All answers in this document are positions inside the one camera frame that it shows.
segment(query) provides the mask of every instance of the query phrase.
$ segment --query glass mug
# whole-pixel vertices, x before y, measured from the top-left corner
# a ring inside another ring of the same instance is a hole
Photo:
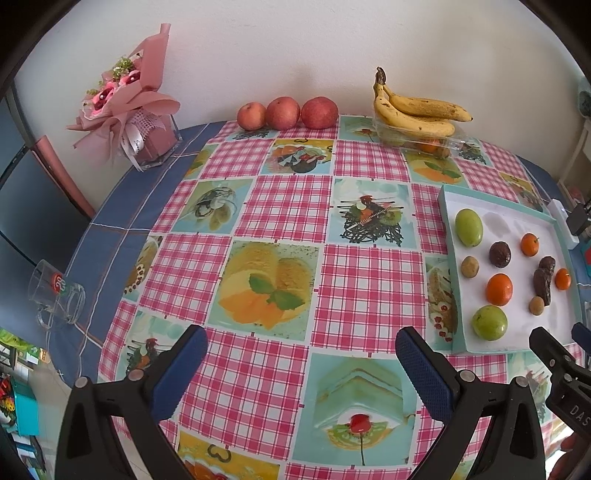
[[[53,317],[58,317],[72,325],[76,323],[86,294],[84,287],[65,278],[45,260],[41,260],[29,282],[29,299],[38,304],[37,320],[43,328],[49,329]],[[43,312],[50,314],[50,320],[43,320]]]

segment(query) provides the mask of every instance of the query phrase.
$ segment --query bunch of bananas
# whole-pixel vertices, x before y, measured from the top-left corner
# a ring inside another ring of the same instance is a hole
[[[453,103],[396,95],[386,85],[386,74],[381,67],[375,74],[374,92],[376,115],[392,127],[418,134],[449,137],[456,131],[449,120],[472,120],[472,115],[466,109]]]

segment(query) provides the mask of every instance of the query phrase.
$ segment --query metal bolt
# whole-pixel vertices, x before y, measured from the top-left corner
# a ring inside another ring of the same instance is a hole
[[[476,379],[476,375],[474,375],[474,372],[471,372],[469,370],[462,370],[460,372],[460,378],[464,382],[474,382],[474,380]]]
[[[76,388],[84,388],[87,383],[88,383],[88,378],[80,377],[74,382],[74,386]]]
[[[132,382],[137,382],[138,380],[142,380],[143,377],[144,377],[144,371],[139,368],[132,370],[127,375],[127,378],[129,378]]]
[[[525,377],[515,377],[515,383],[520,387],[527,387],[527,379]]]

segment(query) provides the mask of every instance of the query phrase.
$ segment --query white power strip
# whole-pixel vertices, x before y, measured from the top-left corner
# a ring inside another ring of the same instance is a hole
[[[579,238],[570,233],[569,227],[566,225],[566,217],[568,217],[569,214],[564,210],[562,203],[556,199],[553,199],[548,204],[548,210],[552,217],[558,222],[558,227],[562,233],[562,238],[566,243],[566,247],[569,250],[572,250],[579,244]]]

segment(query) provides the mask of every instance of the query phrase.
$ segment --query flower bouquet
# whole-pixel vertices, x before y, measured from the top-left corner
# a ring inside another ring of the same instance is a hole
[[[181,140],[172,114],[180,103],[159,93],[170,24],[146,38],[128,57],[103,72],[88,90],[69,130],[89,132],[74,144],[92,161],[104,164],[118,151],[143,171],[162,165]]]

